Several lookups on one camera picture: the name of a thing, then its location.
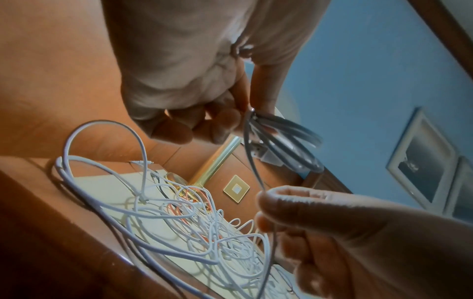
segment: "picture frame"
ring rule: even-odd
[[[473,224],[473,167],[460,157],[444,215]]]
[[[458,159],[455,147],[418,108],[387,169],[424,209],[441,215]]]

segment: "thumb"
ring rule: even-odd
[[[261,192],[257,203],[271,222],[338,238],[376,233],[394,214],[409,210],[379,199],[302,187]]]

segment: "tangled cable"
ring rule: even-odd
[[[142,161],[135,162],[142,168],[142,181],[139,189],[126,178],[100,163],[69,155],[69,149],[74,138],[87,127],[98,124],[121,126],[131,132],[138,140],[142,154]],[[77,184],[70,168],[70,161],[87,163],[115,176],[132,193],[134,197],[133,207],[131,209],[119,208],[92,196]],[[245,299],[252,299],[251,294],[254,290],[258,290],[257,297],[262,296],[262,294],[268,298],[287,297],[288,291],[273,276],[269,277],[267,274],[271,267],[268,236],[252,232],[254,229],[253,220],[242,225],[240,219],[226,222],[223,210],[216,209],[212,195],[207,189],[177,184],[160,176],[158,172],[148,169],[144,144],[138,134],[130,127],[105,120],[81,125],[67,139],[63,155],[56,159],[55,167],[65,184],[72,188],[125,238],[132,241],[141,257],[153,269],[164,275],[175,285],[200,298],[212,298],[174,276],[156,261],[153,254],[198,262],[202,268],[209,270],[209,273],[222,288],[232,290]],[[152,184],[147,183],[150,179],[153,181]],[[160,190],[162,196],[155,198],[147,195],[146,191],[150,189]],[[169,193],[173,194],[172,197],[169,197],[163,189],[171,191]],[[124,215],[122,222],[110,216],[107,213],[108,210],[122,213]],[[185,241],[187,248],[183,249],[175,246],[168,240],[152,233],[149,226],[145,224],[148,221],[145,220],[158,219],[165,221],[169,228]],[[141,233],[163,245],[164,248],[153,246],[138,237],[133,230],[132,223],[136,223]],[[241,233],[241,230],[248,226],[251,226],[249,232]],[[257,239],[263,242],[263,256],[257,253]],[[223,277],[217,275],[214,271],[210,271],[211,267],[217,267]]]

